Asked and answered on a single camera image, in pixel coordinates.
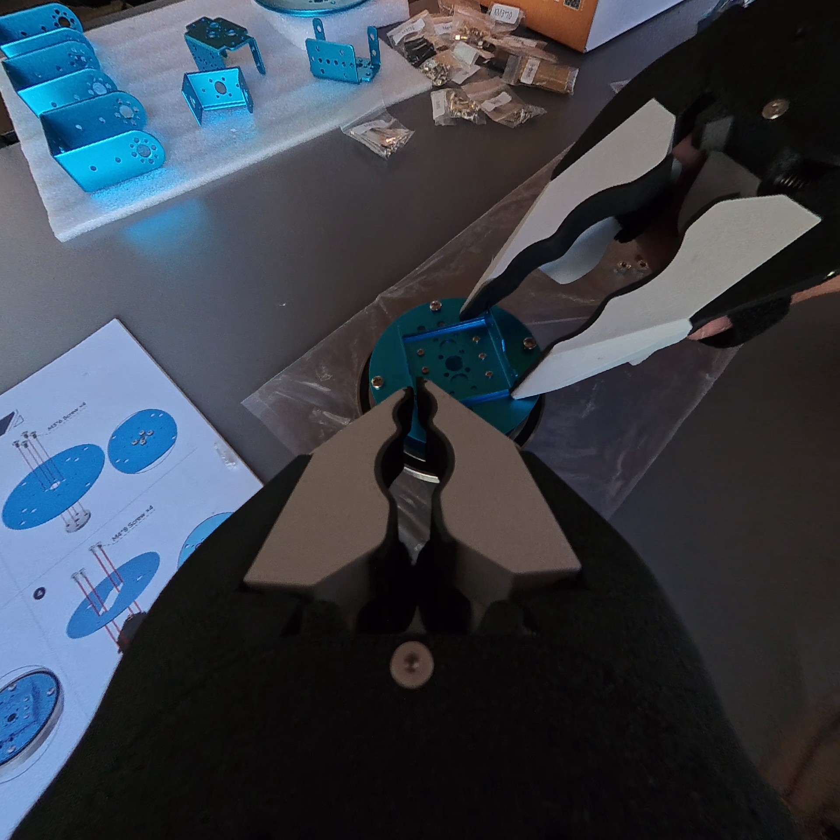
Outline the pile of small hardware bags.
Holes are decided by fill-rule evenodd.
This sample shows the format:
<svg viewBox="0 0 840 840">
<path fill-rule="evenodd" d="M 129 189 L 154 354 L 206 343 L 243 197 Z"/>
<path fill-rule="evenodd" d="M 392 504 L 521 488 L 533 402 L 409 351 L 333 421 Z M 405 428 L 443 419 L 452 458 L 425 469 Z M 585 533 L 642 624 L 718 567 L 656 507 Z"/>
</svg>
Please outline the pile of small hardware bags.
<svg viewBox="0 0 840 840">
<path fill-rule="evenodd" d="M 544 41 L 516 30 L 525 22 L 517 5 L 438 2 L 387 33 L 390 47 L 432 85 L 436 125 L 487 119 L 515 129 L 546 113 L 518 95 L 533 88 L 561 96 L 574 93 L 579 70 L 563 65 Z"/>
</svg>

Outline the small blue U bracket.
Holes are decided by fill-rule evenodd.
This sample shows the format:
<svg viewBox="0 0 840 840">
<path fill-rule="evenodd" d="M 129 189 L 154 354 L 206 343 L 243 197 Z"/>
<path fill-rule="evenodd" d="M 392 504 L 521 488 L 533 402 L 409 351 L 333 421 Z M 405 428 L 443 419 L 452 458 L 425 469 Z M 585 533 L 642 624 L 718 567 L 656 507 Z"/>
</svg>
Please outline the small blue U bracket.
<svg viewBox="0 0 840 840">
<path fill-rule="evenodd" d="M 210 112 L 245 109 L 253 113 L 255 110 L 240 66 L 185 73 L 182 95 L 199 127 Z"/>
</svg>

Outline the clear flat plastic bag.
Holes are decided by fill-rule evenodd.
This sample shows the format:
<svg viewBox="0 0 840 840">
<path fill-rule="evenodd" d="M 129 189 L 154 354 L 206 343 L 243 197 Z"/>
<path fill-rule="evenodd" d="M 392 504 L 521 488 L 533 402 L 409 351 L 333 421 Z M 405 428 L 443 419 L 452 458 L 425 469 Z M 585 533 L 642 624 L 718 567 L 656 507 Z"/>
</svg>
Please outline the clear flat plastic bag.
<svg viewBox="0 0 840 840">
<path fill-rule="evenodd" d="M 278 373 L 244 405 L 295 455 L 309 453 L 361 414 L 363 368 L 396 317 L 440 292 L 463 297 L 537 195 L 558 154 L 462 233 L 327 338 Z M 541 348 L 578 329 L 607 295 L 641 280 L 635 243 L 613 242 L 592 272 L 566 286 L 538 272 L 501 303 Z M 632 264 L 625 273 L 616 262 Z M 545 396 L 525 449 L 541 458 L 605 518 L 619 508 L 679 426 L 725 370 L 735 349 L 684 340 Z"/>
</svg>

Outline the orange and white cardboard box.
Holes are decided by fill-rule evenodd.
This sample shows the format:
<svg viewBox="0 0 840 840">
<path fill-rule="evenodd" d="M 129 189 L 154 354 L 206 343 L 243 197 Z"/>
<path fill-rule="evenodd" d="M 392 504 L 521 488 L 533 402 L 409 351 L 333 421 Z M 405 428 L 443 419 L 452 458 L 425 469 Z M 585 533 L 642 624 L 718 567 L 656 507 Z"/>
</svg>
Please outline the orange and white cardboard box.
<svg viewBox="0 0 840 840">
<path fill-rule="evenodd" d="M 682 1 L 481 1 L 499 6 L 497 20 L 524 23 L 533 32 L 548 36 L 571 49 L 593 51 L 615 37 L 646 23 Z"/>
</svg>

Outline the wide blue U bracket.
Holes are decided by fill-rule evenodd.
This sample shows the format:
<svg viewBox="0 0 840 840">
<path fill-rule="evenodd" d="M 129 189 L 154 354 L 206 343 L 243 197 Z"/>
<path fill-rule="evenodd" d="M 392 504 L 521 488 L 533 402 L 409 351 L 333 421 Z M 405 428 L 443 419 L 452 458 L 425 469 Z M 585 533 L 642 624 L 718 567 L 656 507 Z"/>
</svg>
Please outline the wide blue U bracket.
<svg viewBox="0 0 840 840">
<path fill-rule="evenodd" d="M 349 44 L 328 41 L 320 18 L 313 19 L 314 38 L 306 39 L 310 70 L 315 78 L 361 84 L 373 81 L 381 68 L 381 49 L 376 27 L 367 28 L 370 57 L 358 57 Z"/>
</svg>

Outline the person's right hand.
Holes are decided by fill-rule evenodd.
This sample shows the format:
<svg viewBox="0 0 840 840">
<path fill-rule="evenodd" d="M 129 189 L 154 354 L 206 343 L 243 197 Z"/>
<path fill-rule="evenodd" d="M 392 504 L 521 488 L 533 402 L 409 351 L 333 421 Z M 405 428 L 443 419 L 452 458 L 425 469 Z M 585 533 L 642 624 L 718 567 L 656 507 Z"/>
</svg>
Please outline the person's right hand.
<svg viewBox="0 0 840 840">
<path fill-rule="evenodd" d="M 689 340 L 727 349 L 738 347 L 771 329 L 783 320 L 795 303 L 834 294 L 839 291 L 839 277 L 835 273 L 828 280 L 777 301 L 762 303 L 731 317 L 722 317 L 702 325 L 689 335 Z"/>
</svg>

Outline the clear bag of long screws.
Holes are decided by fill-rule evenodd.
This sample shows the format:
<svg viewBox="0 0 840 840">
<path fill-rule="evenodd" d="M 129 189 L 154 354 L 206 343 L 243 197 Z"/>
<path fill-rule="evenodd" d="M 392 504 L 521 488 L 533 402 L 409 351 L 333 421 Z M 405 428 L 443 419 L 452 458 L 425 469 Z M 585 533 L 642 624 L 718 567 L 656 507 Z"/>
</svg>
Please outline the clear bag of long screws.
<svg viewBox="0 0 840 840">
<path fill-rule="evenodd" d="M 386 108 L 374 108 L 346 122 L 341 131 L 383 160 L 403 149 L 415 134 Z"/>
</svg>

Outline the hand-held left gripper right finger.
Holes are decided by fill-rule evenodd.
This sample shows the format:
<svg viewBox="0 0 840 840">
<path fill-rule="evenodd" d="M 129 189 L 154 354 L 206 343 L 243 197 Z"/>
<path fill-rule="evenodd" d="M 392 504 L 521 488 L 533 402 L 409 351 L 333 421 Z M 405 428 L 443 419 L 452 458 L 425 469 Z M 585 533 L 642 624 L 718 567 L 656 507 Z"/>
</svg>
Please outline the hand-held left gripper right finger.
<svg viewBox="0 0 840 840">
<path fill-rule="evenodd" d="M 570 581 L 581 571 L 519 447 L 429 380 L 416 381 L 425 460 L 438 479 L 416 602 L 433 634 L 464 634 L 474 607 Z"/>
</svg>

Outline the white foam sheet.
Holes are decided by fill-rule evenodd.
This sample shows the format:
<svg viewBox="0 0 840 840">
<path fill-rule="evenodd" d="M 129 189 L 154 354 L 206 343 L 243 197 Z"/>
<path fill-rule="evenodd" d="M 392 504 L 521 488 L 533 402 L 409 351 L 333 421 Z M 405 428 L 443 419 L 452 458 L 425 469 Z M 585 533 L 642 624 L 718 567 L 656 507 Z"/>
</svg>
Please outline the white foam sheet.
<svg viewBox="0 0 840 840">
<path fill-rule="evenodd" d="M 255 110 L 211 112 L 198 125 L 182 95 L 183 75 L 195 63 L 184 41 L 188 23 L 221 16 L 255 37 L 266 64 L 262 76 L 250 55 L 242 67 Z M 384 45 L 381 70 L 370 83 L 317 80 L 305 49 L 274 27 L 253 2 L 179 2 L 152 5 L 87 33 L 104 71 L 138 98 L 146 129 L 163 143 L 164 165 L 88 194 L 51 157 L 39 119 L 13 89 L 4 70 L 2 93 L 29 170 L 61 242 L 187 193 L 351 123 L 379 107 L 428 92 L 429 81 Z"/>
</svg>

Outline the blue round plate with bracket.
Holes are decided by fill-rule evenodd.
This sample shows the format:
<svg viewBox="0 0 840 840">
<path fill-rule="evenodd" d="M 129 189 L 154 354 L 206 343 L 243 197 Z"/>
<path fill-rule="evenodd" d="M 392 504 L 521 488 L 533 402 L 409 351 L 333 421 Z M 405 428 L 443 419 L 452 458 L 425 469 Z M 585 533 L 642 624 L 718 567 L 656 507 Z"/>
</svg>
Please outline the blue round plate with bracket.
<svg viewBox="0 0 840 840">
<path fill-rule="evenodd" d="M 542 411 L 540 396 L 513 396 L 538 355 L 538 345 L 531 351 L 522 347 L 531 331 L 503 308 L 462 319 L 463 298 L 439 300 L 439 311 L 430 311 L 430 301 L 423 302 L 398 317 L 378 339 L 368 366 L 372 402 L 381 403 L 424 378 L 498 431 L 525 440 Z M 371 387 L 375 375 L 385 379 L 378 391 Z"/>
</svg>

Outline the grey desk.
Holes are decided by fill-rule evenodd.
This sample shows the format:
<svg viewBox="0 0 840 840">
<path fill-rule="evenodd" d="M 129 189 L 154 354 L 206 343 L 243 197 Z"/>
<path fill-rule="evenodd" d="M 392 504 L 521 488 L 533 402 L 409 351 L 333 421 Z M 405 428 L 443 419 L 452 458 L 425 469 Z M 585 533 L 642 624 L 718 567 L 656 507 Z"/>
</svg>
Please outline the grey desk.
<svg viewBox="0 0 840 840">
<path fill-rule="evenodd" d="M 262 479 L 288 462 L 242 401 L 524 183 L 696 31 L 684 2 L 581 57 L 521 129 L 437 129 L 427 95 L 390 161 L 331 132 L 61 244 L 23 152 L 2 151 L 2 391 L 119 319 Z M 768 767 L 838 692 L 838 295 L 732 357 L 612 516 L 685 620 Z"/>
</svg>

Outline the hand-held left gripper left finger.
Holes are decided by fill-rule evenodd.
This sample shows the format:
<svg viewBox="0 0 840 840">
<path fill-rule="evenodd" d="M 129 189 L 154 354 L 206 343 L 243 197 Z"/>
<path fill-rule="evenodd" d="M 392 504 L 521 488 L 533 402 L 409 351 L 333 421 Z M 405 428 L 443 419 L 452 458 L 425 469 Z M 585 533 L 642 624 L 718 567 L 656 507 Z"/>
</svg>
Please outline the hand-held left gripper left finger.
<svg viewBox="0 0 840 840">
<path fill-rule="evenodd" d="M 245 575 L 258 591 L 331 602 L 362 632 L 400 633 L 416 610 L 391 486 L 414 413 L 398 390 L 315 449 Z"/>
</svg>

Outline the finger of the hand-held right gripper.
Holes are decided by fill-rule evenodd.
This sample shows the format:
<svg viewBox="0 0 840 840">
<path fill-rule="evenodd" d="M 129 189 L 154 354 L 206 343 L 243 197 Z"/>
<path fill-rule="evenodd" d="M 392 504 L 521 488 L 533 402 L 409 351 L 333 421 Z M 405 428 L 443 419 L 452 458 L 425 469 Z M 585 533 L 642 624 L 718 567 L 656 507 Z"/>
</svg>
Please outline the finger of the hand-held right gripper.
<svg viewBox="0 0 840 840">
<path fill-rule="evenodd" d="M 537 270 L 561 286 L 592 271 L 620 235 L 657 269 L 676 256 L 676 198 L 686 152 L 683 115 L 651 99 L 557 171 L 490 262 L 460 310 L 477 317 Z"/>
<path fill-rule="evenodd" d="M 713 204 L 688 226 L 661 273 L 615 295 L 590 326 L 557 342 L 512 396 L 555 391 L 620 364 L 638 364 L 683 340 L 695 313 L 820 222 L 782 194 Z"/>
</svg>

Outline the white instruction booklet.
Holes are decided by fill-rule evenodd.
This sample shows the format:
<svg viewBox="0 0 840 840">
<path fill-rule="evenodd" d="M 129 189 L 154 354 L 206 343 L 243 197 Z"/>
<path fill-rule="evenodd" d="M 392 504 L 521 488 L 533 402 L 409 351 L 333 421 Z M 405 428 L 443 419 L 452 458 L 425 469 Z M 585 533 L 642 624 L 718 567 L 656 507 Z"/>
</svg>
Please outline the white instruction booklet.
<svg viewBox="0 0 840 840">
<path fill-rule="evenodd" d="M 1 470 L 2 779 L 35 784 L 260 483 L 119 321 L 2 394 Z"/>
</svg>

